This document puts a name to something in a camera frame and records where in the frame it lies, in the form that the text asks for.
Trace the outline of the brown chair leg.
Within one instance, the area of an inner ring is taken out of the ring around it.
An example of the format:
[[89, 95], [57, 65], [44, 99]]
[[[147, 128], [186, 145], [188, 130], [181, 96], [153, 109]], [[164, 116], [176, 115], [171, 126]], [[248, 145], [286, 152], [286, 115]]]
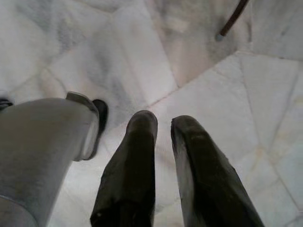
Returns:
[[216, 34], [215, 40], [217, 42], [220, 42], [223, 40], [232, 26], [235, 24], [235, 22], [238, 20], [240, 15], [243, 13], [244, 9], [246, 8], [249, 0], [240, 0], [237, 7], [235, 8], [234, 12], [232, 15], [229, 17], [227, 22], [224, 24], [224, 26], [221, 28], [221, 30]]

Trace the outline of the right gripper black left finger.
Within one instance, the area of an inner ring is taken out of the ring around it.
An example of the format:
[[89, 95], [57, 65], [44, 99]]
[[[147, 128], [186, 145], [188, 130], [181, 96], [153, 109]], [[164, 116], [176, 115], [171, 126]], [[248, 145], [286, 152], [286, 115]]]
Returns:
[[132, 116], [101, 177], [92, 227], [153, 226], [157, 131], [152, 112], [142, 110]]

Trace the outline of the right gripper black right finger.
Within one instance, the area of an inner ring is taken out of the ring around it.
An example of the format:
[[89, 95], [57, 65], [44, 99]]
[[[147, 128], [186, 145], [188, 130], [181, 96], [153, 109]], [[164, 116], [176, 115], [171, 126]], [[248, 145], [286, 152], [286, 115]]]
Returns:
[[172, 119], [185, 227], [265, 227], [236, 170], [193, 117]]

